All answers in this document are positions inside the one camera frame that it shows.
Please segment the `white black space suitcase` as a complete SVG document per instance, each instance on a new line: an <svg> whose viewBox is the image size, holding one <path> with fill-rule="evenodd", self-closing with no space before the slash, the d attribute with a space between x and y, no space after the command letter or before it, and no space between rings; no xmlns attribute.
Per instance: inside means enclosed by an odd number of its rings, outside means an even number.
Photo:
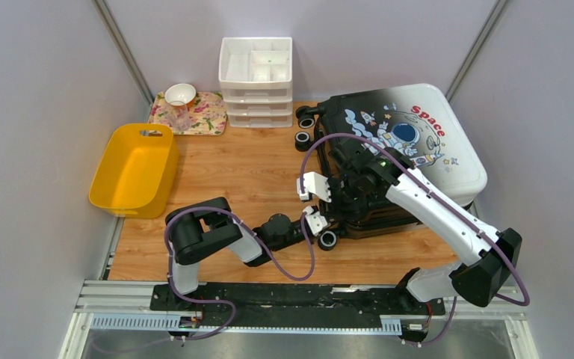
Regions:
<svg viewBox="0 0 574 359"><path fill-rule="evenodd" d="M429 84L404 85L335 95L294 112L301 132L295 146L307 151L325 135L349 133L392 148L413 162L425 177L464 209L487 184L482 165L448 100ZM334 222L320 243L326 251L340 238L366 239L418 224L419 220L385 199L379 188L359 199L347 189L352 173L342 167L333 148L340 138L320 144L316 152L321 173L331 187L331 202L320 210Z"/></svg>

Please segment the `yellow plastic basket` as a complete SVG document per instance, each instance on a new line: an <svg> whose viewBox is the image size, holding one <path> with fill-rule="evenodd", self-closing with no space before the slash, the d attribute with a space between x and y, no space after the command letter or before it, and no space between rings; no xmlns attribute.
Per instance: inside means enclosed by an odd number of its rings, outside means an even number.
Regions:
<svg viewBox="0 0 574 359"><path fill-rule="evenodd" d="M178 163L179 150L169 127L121 126L105 148L89 201L117 217L157 218L167 205Z"/></svg>

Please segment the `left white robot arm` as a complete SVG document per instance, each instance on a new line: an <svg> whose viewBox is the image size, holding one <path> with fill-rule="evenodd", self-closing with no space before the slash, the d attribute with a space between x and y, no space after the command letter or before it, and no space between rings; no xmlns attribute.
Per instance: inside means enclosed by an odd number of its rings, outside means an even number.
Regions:
<svg viewBox="0 0 574 359"><path fill-rule="evenodd" d="M272 262L293 281L309 279L315 269L312 239L327 226L315 220L316 206L303 210L299 220L286 215L272 215L263 225L251 228L235 215L225 197L217 197L172 211L165 218L164 243L168 251L167 282L170 301L180 310L198 305L235 305L226 299L201 299L198 294L200 263L217 252L228 249L243 264L258 267ZM288 273L275 253L305 242L311 256L309 271L300 277Z"/></svg>

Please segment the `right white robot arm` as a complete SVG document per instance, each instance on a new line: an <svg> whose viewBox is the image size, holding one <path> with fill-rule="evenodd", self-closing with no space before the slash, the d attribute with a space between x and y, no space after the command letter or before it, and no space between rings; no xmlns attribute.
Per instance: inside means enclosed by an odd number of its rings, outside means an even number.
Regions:
<svg viewBox="0 0 574 359"><path fill-rule="evenodd" d="M361 153L340 162L348 174L351 191L363 199L368 193L386 189L385 198L407 210L427 225L456 253L458 260L434 269L410 271L396 292L396 302L405 313L415 313L435 298L460 296L477 307L486 307L509 277L516 281L523 299L508 301L522 307L531 297L516 270L522 237L512 228L500 231L477 219L444 195L409 159L389 154Z"/></svg>

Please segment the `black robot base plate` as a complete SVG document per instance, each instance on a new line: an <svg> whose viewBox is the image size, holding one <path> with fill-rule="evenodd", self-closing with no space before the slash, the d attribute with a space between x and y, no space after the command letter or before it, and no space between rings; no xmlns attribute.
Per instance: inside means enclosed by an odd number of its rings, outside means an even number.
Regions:
<svg viewBox="0 0 574 359"><path fill-rule="evenodd" d="M393 286L321 284L207 283L192 298L226 299L226 305L174 304L167 284L154 286L149 309L188 312L200 328L230 327L296 330L385 329L420 341L433 316L446 313L441 298L420 303Z"/></svg>

